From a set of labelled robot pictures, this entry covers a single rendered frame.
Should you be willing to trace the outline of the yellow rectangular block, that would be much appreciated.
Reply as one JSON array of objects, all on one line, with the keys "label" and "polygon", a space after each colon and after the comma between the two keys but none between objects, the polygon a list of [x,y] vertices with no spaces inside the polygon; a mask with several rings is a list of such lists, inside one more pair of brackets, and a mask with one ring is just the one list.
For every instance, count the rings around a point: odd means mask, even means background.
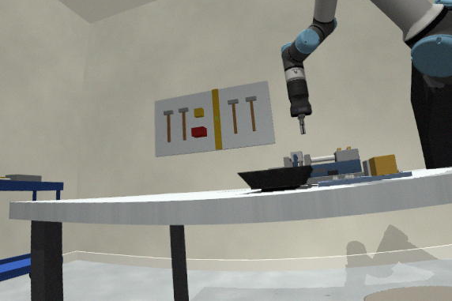
[{"label": "yellow rectangular block", "polygon": [[369,159],[371,176],[398,173],[395,155],[376,156]]}]

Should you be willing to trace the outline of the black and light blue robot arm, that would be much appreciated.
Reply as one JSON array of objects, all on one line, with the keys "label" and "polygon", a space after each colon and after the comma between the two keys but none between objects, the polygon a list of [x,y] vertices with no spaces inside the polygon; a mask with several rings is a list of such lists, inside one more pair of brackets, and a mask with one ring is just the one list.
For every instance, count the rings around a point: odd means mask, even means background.
[{"label": "black and light blue robot arm", "polygon": [[[370,0],[403,32],[412,64],[432,80],[452,85],[452,0]],[[337,27],[337,0],[315,0],[313,23],[281,48],[284,72],[303,61]]]}]

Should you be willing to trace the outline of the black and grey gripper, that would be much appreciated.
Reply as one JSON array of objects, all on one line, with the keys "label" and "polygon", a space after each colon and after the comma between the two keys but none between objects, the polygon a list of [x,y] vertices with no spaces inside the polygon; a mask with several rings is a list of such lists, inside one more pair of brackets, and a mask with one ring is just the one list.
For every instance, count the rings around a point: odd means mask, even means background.
[{"label": "black and grey gripper", "polygon": [[[285,71],[288,99],[290,100],[291,117],[298,117],[301,134],[305,134],[304,118],[311,115],[311,104],[308,101],[308,89],[305,72],[303,68],[291,68]],[[305,79],[305,80],[304,80]],[[301,121],[302,119],[302,121]]]}]

